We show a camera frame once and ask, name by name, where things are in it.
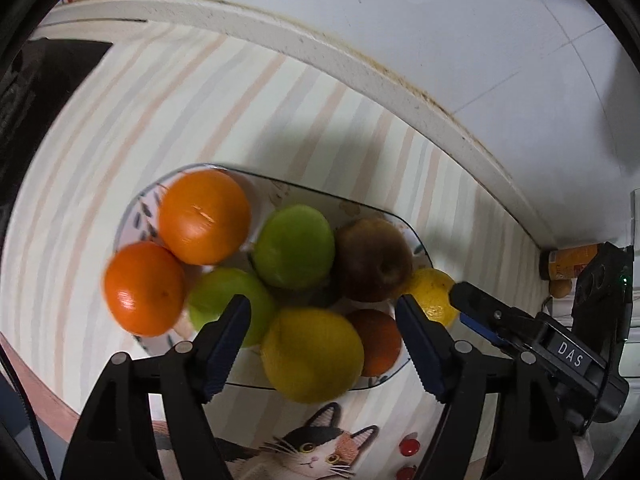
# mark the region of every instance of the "small yellow lemon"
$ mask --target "small yellow lemon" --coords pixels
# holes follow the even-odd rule
[[[343,316],[322,308],[284,308],[262,340],[262,364],[271,385],[287,399],[327,402],[358,379],[364,348]]]
[[[458,311],[449,303],[449,291],[454,284],[446,272],[417,269],[402,294],[411,294],[431,321],[450,326],[458,315]]]

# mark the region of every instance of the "plate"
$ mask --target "plate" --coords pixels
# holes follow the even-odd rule
[[[143,189],[127,206],[116,232],[113,251],[117,252],[122,247],[140,240],[153,240],[162,244],[158,234],[158,206],[162,196],[172,182],[185,173],[206,169],[225,171],[226,174],[231,176],[246,193],[252,208],[252,223],[247,240],[236,254],[220,263],[220,266],[237,267],[254,274],[250,253],[264,221],[271,212],[278,208],[293,204],[306,204],[322,212],[334,230],[359,218],[383,218],[402,233],[404,240],[411,248],[414,255],[414,270],[433,267],[431,259],[414,229],[393,213],[290,182],[215,164],[193,164],[180,168]],[[193,283],[202,272],[212,268],[210,266],[185,265],[190,283]],[[270,291],[281,305],[312,305],[330,308],[340,314],[348,314],[361,308],[375,308],[391,316],[394,314],[391,301],[360,303],[341,298],[339,293],[332,287],[329,279],[319,286],[302,293],[282,291],[271,287]],[[158,337],[136,336],[136,340],[149,355],[157,356],[167,352],[178,341],[193,340],[195,336],[196,332],[191,326],[185,310],[178,323],[166,334]],[[379,377],[360,378],[352,390],[367,390],[385,383],[397,374],[409,360],[409,354],[403,344],[400,355],[390,370]],[[231,369],[227,384],[273,390],[262,368],[258,346],[243,348],[238,352],[238,357]]]

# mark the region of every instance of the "red dot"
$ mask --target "red dot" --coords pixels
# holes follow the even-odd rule
[[[406,438],[400,443],[400,453],[403,456],[413,456],[420,451],[420,442],[414,438]]]
[[[403,467],[396,473],[396,480],[412,480],[415,476],[415,467]]]

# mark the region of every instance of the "printed cat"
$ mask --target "printed cat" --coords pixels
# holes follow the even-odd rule
[[[323,406],[306,423],[259,450],[216,439],[234,480],[352,478],[351,465],[378,434],[377,426],[356,433],[338,427],[340,405]]]

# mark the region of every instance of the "metal bolt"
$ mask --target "metal bolt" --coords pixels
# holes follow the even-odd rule
[[[536,356],[531,352],[523,352],[522,354],[520,354],[520,358],[522,359],[522,362],[528,365],[532,365],[536,362]]]
[[[473,349],[469,341],[464,341],[462,339],[460,341],[456,341],[454,348],[461,354],[468,354]]]
[[[127,360],[127,354],[125,352],[118,352],[111,356],[111,362],[115,365],[121,365]]]
[[[174,348],[178,354],[187,354],[188,352],[191,352],[193,343],[191,341],[180,341]]]

